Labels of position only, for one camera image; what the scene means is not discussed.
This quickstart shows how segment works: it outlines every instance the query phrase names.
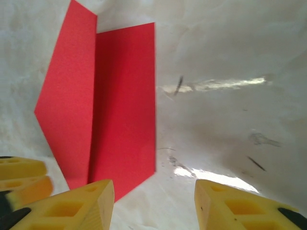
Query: folded red card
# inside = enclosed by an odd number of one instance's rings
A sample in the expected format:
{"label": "folded red card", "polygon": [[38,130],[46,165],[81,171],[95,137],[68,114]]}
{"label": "folded red card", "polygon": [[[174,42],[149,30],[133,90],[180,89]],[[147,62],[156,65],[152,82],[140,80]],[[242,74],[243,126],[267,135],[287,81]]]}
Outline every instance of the folded red card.
{"label": "folded red card", "polygon": [[35,115],[70,189],[112,179],[118,200],[155,171],[154,23],[96,22],[71,1]]}

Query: black marking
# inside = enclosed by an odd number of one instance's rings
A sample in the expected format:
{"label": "black marking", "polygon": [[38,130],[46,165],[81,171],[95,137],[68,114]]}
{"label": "black marking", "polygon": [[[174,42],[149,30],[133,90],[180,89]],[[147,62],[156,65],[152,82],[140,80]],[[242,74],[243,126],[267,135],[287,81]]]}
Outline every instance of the black marking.
{"label": "black marking", "polygon": [[279,207],[278,211],[280,211],[281,214],[287,217],[288,220],[298,226],[301,230],[307,230],[307,218],[301,214],[284,207]]}
{"label": "black marking", "polygon": [[157,149],[157,150],[172,150],[172,151],[176,151],[176,150],[171,149],[171,148],[159,148],[159,149]]}
{"label": "black marking", "polygon": [[281,143],[272,139],[268,139],[262,133],[253,133],[249,136],[249,139],[252,142],[254,142],[254,145],[266,144],[266,145],[273,145],[275,147],[281,147]]}
{"label": "black marking", "polygon": [[176,91],[175,91],[175,93],[174,93],[174,96],[176,96],[177,93],[179,92],[180,87],[181,87],[181,85],[182,85],[182,82],[183,82],[183,76],[180,76],[180,78],[179,78],[179,83],[178,83],[178,85],[177,85],[177,88],[176,88]]}
{"label": "black marking", "polygon": [[169,155],[168,162],[170,162],[175,167],[180,167],[184,170],[187,170],[191,174],[191,177],[194,177],[194,178],[196,177],[196,174],[193,173],[191,169],[189,169],[187,166],[183,165],[182,163],[179,163],[175,157]]}
{"label": "black marking", "polygon": [[0,230],[9,230],[31,212],[29,207],[24,207],[0,217]]}
{"label": "black marking", "polygon": [[13,212],[11,204],[6,198],[6,195],[10,192],[10,190],[0,192],[0,217]]}
{"label": "black marking", "polygon": [[259,168],[261,168],[262,170],[266,171],[261,165],[259,165],[257,162],[255,162],[254,159],[252,159],[251,157],[248,157],[255,165],[257,165]]}

